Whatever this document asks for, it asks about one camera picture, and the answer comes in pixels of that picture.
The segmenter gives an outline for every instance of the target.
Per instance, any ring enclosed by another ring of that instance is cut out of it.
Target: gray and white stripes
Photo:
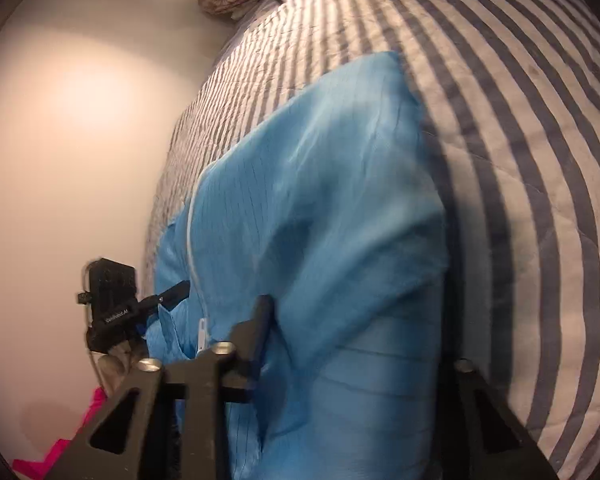
[[[287,0],[251,23],[174,131],[144,292],[204,167],[323,73],[383,50],[424,108],[452,343],[560,477],[586,478],[600,460],[600,24],[581,0]]]

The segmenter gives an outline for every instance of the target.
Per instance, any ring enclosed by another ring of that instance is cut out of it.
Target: metal bolt
[[[143,372],[157,372],[160,368],[162,368],[162,363],[160,362],[160,359],[140,359],[138,364],[136,364],[136,368]]]
[[[469,361],[469,359],[458,359],[458,361],[454,363],[454,368],[461,374],[468,374],[475,370],[474,364]]]
[[[216,355],[229,355],[235,352],[235,345],[231,341],[220,341],[213,345],[212,350]]]

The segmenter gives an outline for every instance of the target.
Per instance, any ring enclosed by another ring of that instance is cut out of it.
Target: cable
[[[85,292],[88,292],[88,290],[87,290],[87,283],[86,283],[87,274],[88,274],[89,270],[91,269],[91,266],[96,261],[97,260],[89,262],[82,269],[82,290],[84,290]],[[89,316],[89,304],[85,304],[84,305],[84,327],[85,327],[86,330],[84,331],[84,347],[87,349],[87,354],[89,356],[89,362],[91,363],[91,368],[93,368],[93,373],[95,374],[96,379],[98,380],[98,384],[100,385],[100,387],[102,388],[102,390],[104,392],[106,392],[107,389],[104,387],[104,382],[102,381],[102,376],[100,375],[100,371],[98,370],[98,365],[96,364],[96,361],[95,361],[95,359],[93,357],[93,352],[89,348],[89,341],[87,339],[87,330],[88,330],[88,328],[90,326],[91,326],[91,319],[90,319],[90,316]]]
[[[84,306],[84,322],[85,326],[88,328],[90,326],[89,320],[89,305]],[[96,364],[96,360],[93,358],[93,352],[89,348],[89,341],[87,340],[87,333],[84,332],[84,345],[87,349],[87,354],[89,355],[89,362],[91,363],[91,368],[93,368],[93,373],[96,375],[96,379],[98,380],[98,384],[102,388],[104,392],[106,392],[106,388],[104,387],[104,382],[102,381],[102,377],[100,372],[98,371],[98,365]]]

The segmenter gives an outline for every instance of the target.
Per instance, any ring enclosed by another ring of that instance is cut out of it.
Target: striped mattress
[[[600,460],[600,24],[582,0],[287,0],[245,23],[175,127],[144,293],[205,166],[322,74],[384,50],[423,105],[446,206],[450,344],[560,478],[587,478]]]

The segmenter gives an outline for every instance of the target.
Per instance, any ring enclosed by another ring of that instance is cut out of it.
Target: mattress
[[[424,108],[448,219],[447,349],[506,396],[560,478],[586,478],[600,460],[596,18],[582,0],[287,0],[266,10],[243,23],[176,124],[144,293],[162,232],[210,162],[322,74],[393,50]]]

